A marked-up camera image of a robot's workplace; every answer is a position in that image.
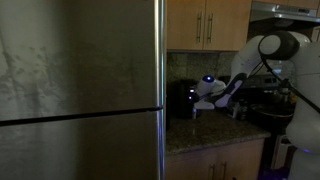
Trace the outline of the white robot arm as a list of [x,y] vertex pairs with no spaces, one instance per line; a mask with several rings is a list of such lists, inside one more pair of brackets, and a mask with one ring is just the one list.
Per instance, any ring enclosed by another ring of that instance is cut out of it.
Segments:
[[194,110],[225,107],[254,68],[269,60],[289,60],[295,68],[294,84],[283,79],[297,97],[291,122],[286,127],[296,147],[288,180],[320,180],[320,43],[297,32],[276,31],[258,35],[234,56],[228,83],[204,76],[196,86]]

